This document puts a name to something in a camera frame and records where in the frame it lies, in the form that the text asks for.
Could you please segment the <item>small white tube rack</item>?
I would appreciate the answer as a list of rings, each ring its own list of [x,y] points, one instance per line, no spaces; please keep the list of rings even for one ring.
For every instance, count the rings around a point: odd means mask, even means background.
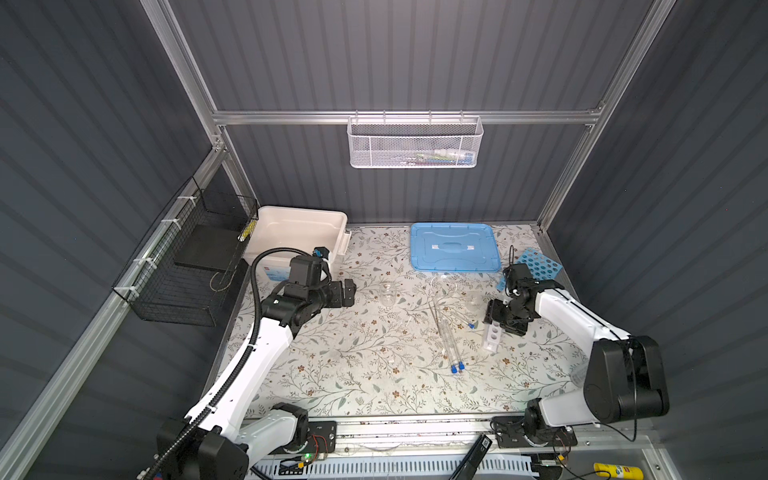
[[[497,353],[503,334],[504,331],[498,322],[486,324],[483,335],[482,348],[489,352]]]

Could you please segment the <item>blue capped test tube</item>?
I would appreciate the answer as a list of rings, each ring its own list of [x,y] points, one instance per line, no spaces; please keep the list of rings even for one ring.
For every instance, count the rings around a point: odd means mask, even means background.
[[[453,323],[447,315],[443,316],[442,321],[444,324],[444,330],[445,330],[447,341],[450,344],[450,348],[452,349],[452,355],[453,355],[452,362],[455,365],[456,370],[459,373],[463,373],[466,367],[464,365],[463,358],[461,356],[461,352],[458,348],[458,343],[454,335]]]
[[[463,308],[451,307],[447,309],[447,312],[451,315],[454,322],[474,330],[477,328],[476,320],[472,315],[469,315]]]
[[[441,340],[443,342],[443,345],[444,345],[444,348],[445,348],[445,351],[446,351],[446,355],[447,355],[447,357],[449,359],[449,362],[450,362],[450,370],[451,370],[451,372],[453,374],[458,374],[459,372],[456,370],[456,367],[455,367],[455,365],[452,362],[452,360],[453,360],[452,349],[450,348],[450,344],[447,341],[447,338],[446,338],[446,335],[445,335],[445,330],[444,330],[444,336],[441,337]]]

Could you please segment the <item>blue test tube rack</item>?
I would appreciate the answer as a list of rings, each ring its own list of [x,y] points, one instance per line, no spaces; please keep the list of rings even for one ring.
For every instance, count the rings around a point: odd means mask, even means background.
[[[496,286],[499,292],[507,292],[512,283],[520,278],[536,281],[555,280],[563,269],[559,262],[544,255],[539,250],[526,248],[518,257],[516,257],[515,252],[515,247],[511,245],[508,250],[509,264],[502,270],[501,280]]]

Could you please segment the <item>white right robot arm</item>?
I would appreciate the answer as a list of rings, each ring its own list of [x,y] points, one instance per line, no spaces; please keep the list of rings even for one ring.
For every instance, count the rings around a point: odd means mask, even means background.
[[[523,337],[545,319],[565,333],[587,362],[577,389],[528,402],[521,428],[533,446],[551,446],[569,427],[662,417],[670,400],[661,349],[599,317],[555,280],[538,280],[523,263],[502,270],[505,300],[488,302],[484,322]]]

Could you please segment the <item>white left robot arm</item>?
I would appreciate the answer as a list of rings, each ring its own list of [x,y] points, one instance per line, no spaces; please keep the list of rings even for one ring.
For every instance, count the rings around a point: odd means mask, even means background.
[[[142,479],[244,479],[274,450],[300,451],[309,435],[308,412],[285,402],[261,419],[246,424],[247,410],[273,365],[288,350],[301,328],[324,309],[351,307],[356,285],[336,280],[330,252],[289,247],[290,272],[262,298],[257,263],[248,269],[254,293],[254,321],[224,373],[180,420],[158,431],[154,462]]]

